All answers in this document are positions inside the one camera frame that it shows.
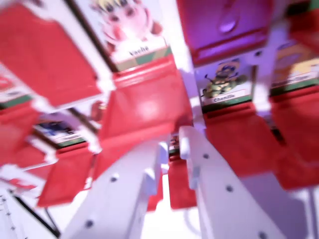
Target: cartoon caterpillar illustration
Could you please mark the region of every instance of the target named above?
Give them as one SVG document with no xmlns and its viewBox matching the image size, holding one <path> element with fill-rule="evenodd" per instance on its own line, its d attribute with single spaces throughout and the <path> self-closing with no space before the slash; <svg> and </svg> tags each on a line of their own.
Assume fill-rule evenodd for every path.
<svg viewBox="0 0 319 239">
<path fill-rule="evenodd" d="M 207 99 L 213 98 L 244 84 L 247 81 L 247 76 L 238 76 L 238 72 L 235 72 L 239 65 L 238 59 L 220 63 L 214 79 L 208 78 L 208 74 L 206 74 L 205 78 L 209 80 L 209 83 L 203 89 L 203 96 Z"/>
<path fill-rule="evenodd" d="M 148 35 L 160 35 L 162 26 L 153 20 L 141 0 L 92 0 L 92 8 L 102 17 L 106 50 L 112 54 L 116 46 L 128 39 L 146 41 Z"/>
</svg>

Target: green stripe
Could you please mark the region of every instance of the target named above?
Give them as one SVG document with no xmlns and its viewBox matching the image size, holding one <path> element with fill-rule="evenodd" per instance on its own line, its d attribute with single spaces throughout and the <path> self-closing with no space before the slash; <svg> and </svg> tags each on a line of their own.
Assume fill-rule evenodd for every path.
<svg viewBox="0 0 319 239">
<path fill-rule="evenodd" d="M 223 101 L 223 102 L 219 102 L 219 103 L 214 103 L 214 104 L 203 106 L 202 110 L 203 110 L 203 113 L 207 113 L 207 112 L 210 112 L 210 111 L 220 110 L 220 109 L 225 108 L 225 107 L 237 105 L 239 103 L 251 101 L 251 99 L 252 99 L 251 95 L 242 96 L 242 97 L 238 97 L 238 98 L 235 98 L 235 99 L 231 99 L 231 100 L 227 100 L 227 101 Z"/>
<path fill-rule="evenodd" d="M 150 61 L 153 61 L 154 56 L 155 56 L 155 52 L 152 52 L 150 54 L 146 54 L 144 56 L 140 56 L 140 57 L 137 57 L 135 59 L 139 65 L 142 65 L 142 64 L 148 63 Z"/>
<path fill-rule="evenodd" d="M 85 140 L 83 138 L 75 138 L 75 139 L 72 139 L 72 140 L 69 140 L 69 141 L 58 143 L 58 145 L 60 147 L 67 147 L 67 146 L 71 146 L 71 145 L 74 145 L 74 144 L 77 144 L 77 143 L 82 143 L 82 142 L 85 142 Z"/>
<path fill-rule="evenodd" d="M 276 95 L 280 95 L 280 94 L 288 92 L 288 91 L 293 91 L 293 90 L 296 90 L 299 88 L 304 88 L 304 87 L 318 85 L 318 84 L 319 84 L 318 78 L 310 79 L 307 81 L 301 81 L 301 82 L 298 82 L 295 84 L 290 84 L 290 85 L 286 85 L 286 86 L 272 88 L 271 95 L 276 96 Z"/>
<path fill-rule="evenodd" d="M 18 97 L 16 99 L 1 103 L 0 104 L 0 108 L 1 109 L 6 109 L 6 108 L 9 108 L 9 107 L 13 107 L 13 106 L 16 106 L 18 104 L 22 104 L 22 103 L 28 102 L 31 99 L 32 98 L 29 95 L 21 96 L 21 97 Z"/>
<path fill-rule="evenodd" d="M 169 46 L 169 47 L 167 48 L 167 50 L 166 50 L 164 56 L 168 56 L 168 55 L 170 55 L 170 54 L 172 54 L 172 51 L 171 51 L 171 48 L 170 48 L 170 46 Z"/>
</svg>

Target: red plastic holder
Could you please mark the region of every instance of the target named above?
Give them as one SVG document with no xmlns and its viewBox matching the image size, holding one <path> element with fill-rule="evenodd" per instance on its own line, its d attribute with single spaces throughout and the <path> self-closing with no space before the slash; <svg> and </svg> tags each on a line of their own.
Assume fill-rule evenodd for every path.
<svg viewBox="0 0 319 239">
<path fill-rule="evenodd" d="M 281 146 L 252 103 L 204 115 L 206 136 L 237 176 L 248 176 L 276 167 Z"/>
<path fill-rule="evenodd" d="M 262 45 L 272 15 L 271 0 L 177 0 L 195 65 Z"/>
<path fill-rule="evenodd" d="M 191 208 L 197 205 L 195 191 L 189 188 L 186 160 L 179 158 L 169 163 L 168 183 L 172 209 Z"/>
<path fill-rule="evenodd" d="M 290 147 L 283 145 L 285 157 L 278 161 L 275 175 L 286 190 L 319 184 L 319 166 L 305 164 Z"/>
<path fill-rule="evenodd" d="M 272 116 L 290 150 L 306 163 L 319 161 L 319 86 L 271 97 Z"/>
<path fill-rule="evenodd" d="M 39 207 L 71 203 L 84 190 L 93 161 L 87 146 L 87 143 L 81 143 L 58 150 L 59 160 L 47 177 L 37 204 Z"/>
<path fill-rule="evenodd" d="M 144 140 L 192 125 L 192 112 L 173 57 L 166 57 L 114 76 L 103 116 L 95 177 Z"/>
<path fill-rule="evenodd" d="M 61 26 L 20 4 L 1 11 L 0 61 L 53 106 L 101 94 L 95 72 Z"/>
<path fill-rule="evenodd" d="M 319 54 L 319 9 L 291 17 L 292 38 Z"/>
<path fill-rule="evenodd" d="M 31 107 L 31 101 L 0 111 L 0 166 L 12 163 L 15 154 L 32 133 L 39 113 Z"/>
</svg>

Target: cartoon character card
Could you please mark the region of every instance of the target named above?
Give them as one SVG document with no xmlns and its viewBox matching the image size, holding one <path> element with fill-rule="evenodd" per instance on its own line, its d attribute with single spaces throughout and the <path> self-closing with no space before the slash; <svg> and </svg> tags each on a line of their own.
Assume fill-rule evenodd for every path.
<svg viewBox="0 0 319 239">
<path fill-rule="evenodd" d="M 171 53 L 158 0 L 73 0 L 119 71 Z"/>
<path fill-rule="evenodd" d="M 253 66 L 242 57 L 196 68 L 195 77 L 203 111 L 217 110 L 251 100 Z"/>
<path fill-rule="evenodd" d="M 30 101 L 28 90 L 14 80 L 14 76 L 0 64 L 0 109 Z"/>
<path fill-rule="evenodd" d="M 59 147 L 85 142 L 77 130 L 80 122 L 72 115 L 57 112 L 43 114 L 33 127 Z"/>
<path fill-rule="evenodd" d="M 293 40 L 278 48 L 271 95 L 319 83 L 319 57 Z"/>
</svg>

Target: cable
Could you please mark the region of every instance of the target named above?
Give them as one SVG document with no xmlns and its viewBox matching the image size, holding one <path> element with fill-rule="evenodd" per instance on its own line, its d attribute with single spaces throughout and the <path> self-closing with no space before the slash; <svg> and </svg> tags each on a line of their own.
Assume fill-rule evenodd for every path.
<svg viewBox="0 0 319 239">
<path fill-rule="evenodd" d="M 59 238 L 61 233 L 58 229 L 54 230 L 48 223 L 45 222 L 34 210 L 32 210 L 21 198 L 15 196 L 12 190 L 9 190 L 10 194 L 23 206 L 31 215 L 33 215 L 42 225 L 44 225 L 56 238 Z"/>
<path fill-rule="evenodd" d="M 61 232 L 59 231 L 58 227 L 56 226 L 56 223 L 54 222 L 53 218 L 51 217 L 48 208 L 44 208 L 44 210 L 45 210 L 45 213 L 47 214 L 47 216 L 49 217 L 50 221 L 54 225 L 55 230 L 61 234 Z"/>
</svg>

